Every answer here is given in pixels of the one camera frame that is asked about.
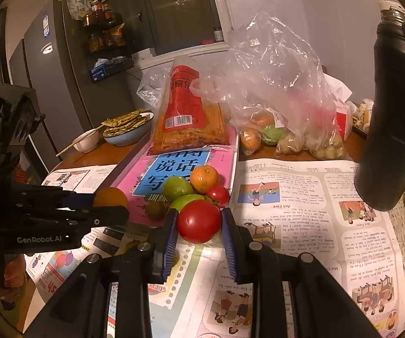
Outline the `person's left hand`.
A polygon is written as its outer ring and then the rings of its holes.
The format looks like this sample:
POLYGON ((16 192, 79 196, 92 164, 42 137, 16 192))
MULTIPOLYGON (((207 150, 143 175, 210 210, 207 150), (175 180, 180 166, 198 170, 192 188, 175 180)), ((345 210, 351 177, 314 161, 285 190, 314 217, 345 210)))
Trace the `person's left hand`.
POLYGON ((26 282, 26 262, 22 254, 9 255, 0 261, 0 302, 3 310, 12 311, 26 282))

